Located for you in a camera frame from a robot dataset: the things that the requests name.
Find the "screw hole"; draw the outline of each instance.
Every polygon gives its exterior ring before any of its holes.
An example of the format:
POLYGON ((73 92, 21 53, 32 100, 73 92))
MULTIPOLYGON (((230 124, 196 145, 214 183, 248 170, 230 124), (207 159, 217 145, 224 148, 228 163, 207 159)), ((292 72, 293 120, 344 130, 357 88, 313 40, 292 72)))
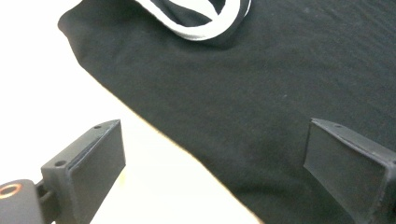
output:
POLYGON ((21 190, 21 188, 21 184, 11 184, 0 188, 0 199, 5 199, 15 195, 21 190))
POLYGON ((57 162, 55 162, 55 166, 56 167, 60 167, 60 166, 63 166, 65 164, 66 164, 66 161, 57 161, 57 162))

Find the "black fabric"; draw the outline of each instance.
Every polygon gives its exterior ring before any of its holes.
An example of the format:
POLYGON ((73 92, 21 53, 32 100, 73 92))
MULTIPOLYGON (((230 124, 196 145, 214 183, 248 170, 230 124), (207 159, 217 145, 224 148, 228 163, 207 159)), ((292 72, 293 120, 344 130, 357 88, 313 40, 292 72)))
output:
POLYGON ((225 0, 209 0, 209 2, 212 3, 216 12, 218 12, 218 14, 220 14, 221 10, 223 9, 223 7, 225 5, 225 0))
POLYGON ((79 63, 266 223, 352 223, 304 168, 310 118, 396 149, 396 3, 253 1, 228 48, 174 35, 130 0, 60 28, 79 63))

